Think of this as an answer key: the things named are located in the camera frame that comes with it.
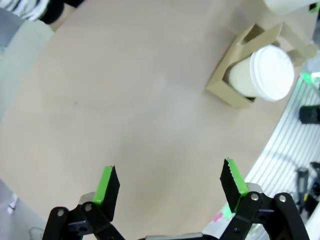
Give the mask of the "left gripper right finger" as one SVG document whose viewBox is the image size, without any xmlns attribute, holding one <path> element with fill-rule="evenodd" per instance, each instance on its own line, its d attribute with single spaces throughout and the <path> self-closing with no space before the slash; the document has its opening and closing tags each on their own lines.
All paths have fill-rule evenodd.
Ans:
<svg viewBox="0 0 320 240">
<path fill-rule="evenodd" d="M 235 161 L 224 159 L 220 181 L 234 217 L 221 240 L 244 240 L 253 224 L 260 224 L 270 240 L 307 240 L 308 233 L 292 196 L 287 192 L 273 198 L 249 190 Z"/>
</svg>

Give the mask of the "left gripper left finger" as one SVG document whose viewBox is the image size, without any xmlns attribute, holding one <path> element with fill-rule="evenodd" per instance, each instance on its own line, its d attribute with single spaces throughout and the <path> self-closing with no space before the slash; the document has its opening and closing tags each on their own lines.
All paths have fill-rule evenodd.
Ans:
<svg viewBox="0 0 320 240">
<path fill-rule="evenodd" d="M 97 240 L 123 240 L 112 224 L 120 182 L 114 166 L 104 168 L 93 200 L 79 203 L 74 209 L 54 207 L 48 216 L 44 240 L 82 240 L 93 235 Z"/>
</svg>

